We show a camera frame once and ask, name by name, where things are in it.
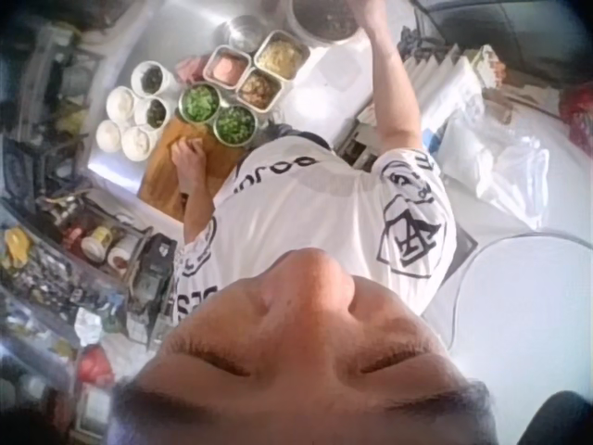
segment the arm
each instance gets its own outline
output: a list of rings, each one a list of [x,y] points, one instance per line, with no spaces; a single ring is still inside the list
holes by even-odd
[[[206,155],[199,139],[179,140],[171,154],[177,173],[192,184],[183,217],[183,238],[187,245],[202,233],[214,214],[214,203],[206,186]]]
[[[382,154],[394,148],[423,148],[418,101],[387,25],[385,0],[348,0],[372,47],[377,129]]]

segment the white t-shirt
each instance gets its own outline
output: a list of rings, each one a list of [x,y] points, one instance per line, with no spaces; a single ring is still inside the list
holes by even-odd
[[[367,173],[307,139],[285,137],[235,169],[215,204],[208,227],[178,252],[176,324],[218,290],[263,273],[289,250],[311,247],[421,314],[455,253],[438,167],[419,150],[389,151]]]

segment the eye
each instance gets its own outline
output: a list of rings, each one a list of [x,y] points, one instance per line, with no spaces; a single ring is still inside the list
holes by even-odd
[[[409,345],[404,349],[398,349],[391,354],[385,355],[381,359],[372,362],[371,365],[360,369],[363,374],[371,374],[390,366],[404,363],[407,360],[419,357],[429,352],[430,350],[424,345]]]
[[[236,375],[237,377],[251,376],[251,374],[243,366],[236,364],[234,360],[228,359],[224,355],[220,355],[219,353],[212,351],[210,348],[204,345],[197,345],[192,342],[188,342],[183,338],[178,338],[176,340],[177,341],[171,344],[171,352],[190,355],[201,360],[202,362],[206,362],[215,368],[220,369],[221,371],[231,375]]]

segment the white bowl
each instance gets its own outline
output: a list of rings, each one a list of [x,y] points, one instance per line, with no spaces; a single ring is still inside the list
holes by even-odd
[[[127,124],[133,117],[138,96],[125,86],[118,86],[107,97],[108,117],[121,124]]]
[[[121,150],[121,128],[114,121],[102,121],[96,129],[95,140],[106,153]]]
[[[145,73],[153,67],[160,68],[160,72],[163,73],[163,82],[160,84],[160,88],[155,93],[147,93],[142,87],[142,78]],[[179,93],[182,91],[182,86],[177,83],[175,76],[173,76],[169,70],[163,67],[160,63],[154,61],[142,62],[132,72],[132,89],[133,91],[142,98],[149,98],[152,95],[168,96],[173,99],[178,98]]]
[[[128,128],[121,137],[121,148],[126,158],[133,162],[142,162],[150,157],[157,146],[158,136],[155,133],[146,132],[141,127]]]
[[[149,125],[148,119],[147,119],[147,113],[148,113],[148,110],[150,109],[150,104],[152,103],[153,100],[157,100],[158,102],[160,102],[163,105],[163,107],[165,107],[165,110],[167,112],[167,114],[165,115],[165,120],[163,121],[163,124],[158,128],[154,128],[151,125]],[[156,97],[156,96],[152,95],[146,99],[140,99],[138,101],[136,110],[133,113],[133,119],[134,119],[134,122],[136,123],[136,125],[141,126],[142,129],[144,131],[146,131],[147,133],[160,132],[167,126],[169,121],[172,119],[172,117],[175,114],[176,108],[177,108],[177,103],[175,101],[173,101],[171,99],[167,99],[167,98],[163,98],[163,97]]]

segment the nose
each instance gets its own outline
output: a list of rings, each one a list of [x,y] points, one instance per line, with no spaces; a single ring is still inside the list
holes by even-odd
[[[283,355],[276,363],[301,375],[305,368],[317,376],[330,369],[333,337],[351,319],[355,295],[354,280],[339,262],[315,248],[290,252],[260,277],[260,295],[268,309],[267,337]]]

